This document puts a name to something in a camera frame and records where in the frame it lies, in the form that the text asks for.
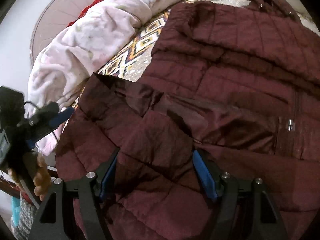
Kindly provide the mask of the person's left hand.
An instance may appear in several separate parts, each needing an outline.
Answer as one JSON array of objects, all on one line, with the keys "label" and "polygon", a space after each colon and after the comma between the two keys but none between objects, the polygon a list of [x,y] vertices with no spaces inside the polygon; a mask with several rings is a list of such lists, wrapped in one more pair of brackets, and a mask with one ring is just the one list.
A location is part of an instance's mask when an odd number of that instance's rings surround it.
[{"label": "person's left hand", "polygon": [[[25,193],[20,183],[20,179],[16,175],[15,171],[8,169],[8,175],[16,183],[20,191]],[[33,183],[35,185],[34,194],[40,198],[40,201],[43,201],[47,195],[48,189],[52,184],[52,181],[47,169],[47,164],[41,153],[37,154],[37,170],[33,178]]]}]

